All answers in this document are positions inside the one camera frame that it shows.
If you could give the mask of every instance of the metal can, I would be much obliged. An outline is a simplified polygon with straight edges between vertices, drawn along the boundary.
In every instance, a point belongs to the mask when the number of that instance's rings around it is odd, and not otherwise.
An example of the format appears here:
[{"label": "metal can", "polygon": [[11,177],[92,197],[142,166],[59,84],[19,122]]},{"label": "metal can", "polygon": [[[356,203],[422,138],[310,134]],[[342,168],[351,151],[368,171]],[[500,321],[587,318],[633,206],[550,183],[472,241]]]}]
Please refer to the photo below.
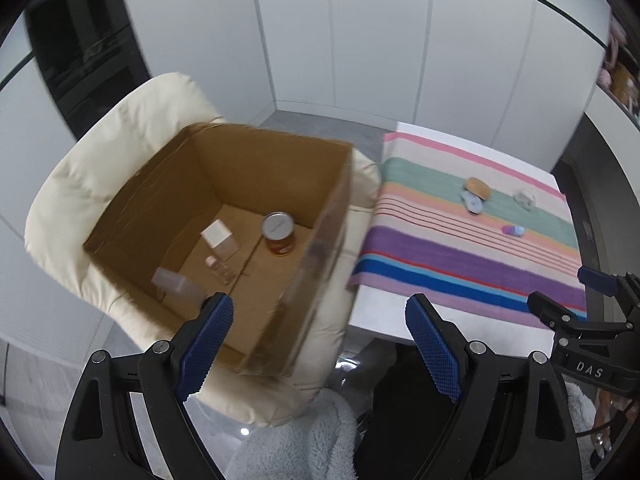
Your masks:
[{"label": "metal can", "polygon": [[293,218],[282,211],[268,214],[262,220],[262,236],[267,248],[273,254],[278,256],[289,254],[296,244]]}]

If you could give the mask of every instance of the textured blue pad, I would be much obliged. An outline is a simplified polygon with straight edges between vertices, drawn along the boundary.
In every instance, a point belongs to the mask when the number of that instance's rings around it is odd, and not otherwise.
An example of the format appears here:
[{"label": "textured blue pad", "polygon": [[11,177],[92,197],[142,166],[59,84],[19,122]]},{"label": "textured blue pad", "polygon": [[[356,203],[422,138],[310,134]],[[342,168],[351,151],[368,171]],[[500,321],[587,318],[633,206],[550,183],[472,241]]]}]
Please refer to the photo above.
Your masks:
[{"label": "textured blue pad", "polygon": [[406,302],[404,319],[436,388],[458,402],[462,396],[458,361],[415,298]]},{"label": "textured blue pad", "polygon": [[578,269],[578,281],[604,296],[615,296],[618,293],[618,280],[615,277],[593,270],[589,267]]},{"label": "textured blue pad", "polygon": [[175,386],[175,397],[178,400],[184,402],[189,395],[200,391],[233,321],[234,304],[225,294],[180,361],[180,376]]}]

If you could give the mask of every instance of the white table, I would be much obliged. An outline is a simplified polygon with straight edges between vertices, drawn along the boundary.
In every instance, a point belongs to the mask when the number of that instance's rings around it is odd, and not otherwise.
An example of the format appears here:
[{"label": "white table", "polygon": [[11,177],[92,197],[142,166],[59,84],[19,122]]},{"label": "white table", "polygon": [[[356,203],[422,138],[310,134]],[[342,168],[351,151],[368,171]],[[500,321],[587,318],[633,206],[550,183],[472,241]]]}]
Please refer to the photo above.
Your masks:
[{"label": "white table", "polygon": [[[484,156],[558,189],[553,175],[487,146],[412,124],[398,123],[396,131],[437,140]],[[399,294],[360,285],[349,322],[352,332],[358,333],[360,341],[366,341],[368,335],[412,344],[413,339],[404,323],[404,306],[407,299]],[[540,350],[547,356],[551,354],[554,339],[551,330],[478,316],[437,304],[433,306],[442,319],[454,322],[467,340],[483,341],[497,354],[526,357],[534,350]]]}]

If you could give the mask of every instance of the colorful striped cloth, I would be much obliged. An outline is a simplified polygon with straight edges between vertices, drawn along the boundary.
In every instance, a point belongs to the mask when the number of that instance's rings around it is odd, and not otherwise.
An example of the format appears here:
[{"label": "colorful striped cloth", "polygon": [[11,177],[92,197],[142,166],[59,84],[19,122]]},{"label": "colorful striped cloth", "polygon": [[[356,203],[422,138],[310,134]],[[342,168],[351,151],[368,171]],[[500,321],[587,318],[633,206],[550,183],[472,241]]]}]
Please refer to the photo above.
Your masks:
[{"label": "colorful striped cloth", "polygon": [[[382,188],[351,284],[540,327],[527,296],[538,290],[586,318],[578,242],[557,189],[459,148],[404,133],[385,136]],[[460,198],[469,177],[492,190],[482,214]],[[531,211],[513,199],[536,199]],[[522,238],[503,234],[521,225]]]}]

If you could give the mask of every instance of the metal bolt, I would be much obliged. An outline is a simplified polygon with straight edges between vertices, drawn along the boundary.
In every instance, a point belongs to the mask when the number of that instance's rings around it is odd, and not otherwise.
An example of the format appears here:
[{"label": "metal bolt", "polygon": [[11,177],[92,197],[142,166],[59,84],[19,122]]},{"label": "metal bolt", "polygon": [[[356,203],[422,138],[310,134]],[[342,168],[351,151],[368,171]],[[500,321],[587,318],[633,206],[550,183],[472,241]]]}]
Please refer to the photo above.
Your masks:
[{"label": "metal bolt", "polygon": [[104,350],[96,350],[91,354],[91,361],[94,363],[101,363],[107,358],[107,352]]},{"label": "metal bolt", "polygon": [[486,352],[486,346],[484,345],[484,343],[480,342],[480,341],[472,341],[469,345],[469,349],[474,353],[474,354],[484,354]]},{"label": "metal bolt", "polygon": [[542,352],[536,350],[535,352],[533,352],[532,357],[533,360],[538,364],[543,365],[544,363],[546,363],[546,355],[544,355]]},{"label": "metal bolt", "polygon": [[164,339],[162,341],[156,341],[151,348],[156,354],[164,354],[169,349],[169,342]]}]

